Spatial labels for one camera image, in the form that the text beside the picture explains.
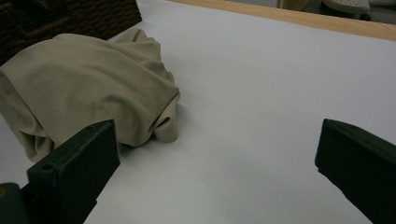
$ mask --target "wooden surface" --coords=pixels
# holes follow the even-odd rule
[[[170,0],[198,7],[210,7],[278,21],[332,30],[353,35],[364,35],[396,41],[396,25],[370,21],[357,21],[280,8],[260,7],[224,0]]]

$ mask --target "wicker basket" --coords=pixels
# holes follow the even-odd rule
[[[61,33],[109,39],[142,21],[135,0],[63,0],[42,19],[0,0],[0,65],[20,50]]]

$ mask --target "beige cloth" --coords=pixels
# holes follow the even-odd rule
[[[32,161],[105,119],[116,121],[126,145],[139,146],[153,133],[175,141],[178,98],[160,44],[138,29],[115,43],[58,35],[0,67],[0,112]]]

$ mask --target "white tabletop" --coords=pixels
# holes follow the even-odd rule
[[[370,223],[314,164],[321,123],[396,143],[396,42],[138,1],[180,87],[179,138],[123,149],[86,223]],[[0,119],[0,182],[32,165]]]

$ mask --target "white object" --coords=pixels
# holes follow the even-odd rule
[[[370,10],[368,0],[322,0],[322,2],[334,10],[351,14],[365,14]]]

